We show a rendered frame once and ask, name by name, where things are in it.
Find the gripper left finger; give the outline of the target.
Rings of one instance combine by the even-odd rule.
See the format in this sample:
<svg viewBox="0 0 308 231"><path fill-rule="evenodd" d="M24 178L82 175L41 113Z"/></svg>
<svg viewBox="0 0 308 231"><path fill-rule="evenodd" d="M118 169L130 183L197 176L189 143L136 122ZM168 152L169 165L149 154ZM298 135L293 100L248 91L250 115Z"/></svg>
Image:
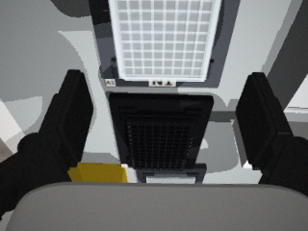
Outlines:
<svg viewBox="0 0 308 231"><path fill-rule="evenodd" d="M92 114L84 72L69 69L38 133L23 137L17 152L0 163L0 221L24 194L45 185L72 182L67 172L82 160Z"/></svg>

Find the yellow open bin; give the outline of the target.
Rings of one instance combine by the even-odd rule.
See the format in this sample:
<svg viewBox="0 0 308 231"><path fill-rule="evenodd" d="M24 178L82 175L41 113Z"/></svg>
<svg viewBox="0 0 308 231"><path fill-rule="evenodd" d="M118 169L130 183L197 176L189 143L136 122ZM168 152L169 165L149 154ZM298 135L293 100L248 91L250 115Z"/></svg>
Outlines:
<svg viewBox="0 0 308 231"><path fill-rule="evenodd" d="M99 181L128 183L125 167L120 164L78 163L68 174L72 182Z"/></svg>

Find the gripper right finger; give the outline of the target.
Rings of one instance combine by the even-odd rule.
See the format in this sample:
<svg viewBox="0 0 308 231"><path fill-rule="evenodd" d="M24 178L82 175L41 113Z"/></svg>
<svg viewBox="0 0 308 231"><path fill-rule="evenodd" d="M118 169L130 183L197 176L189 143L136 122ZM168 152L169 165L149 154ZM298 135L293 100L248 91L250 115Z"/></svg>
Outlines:
<svg viewBox="0 0 308 231"><path fill-rule="evenodd" d="M264 72L247 76L236 116L247 161L263 174L258 184L308 196L308 140L294 137Z"/></svg>

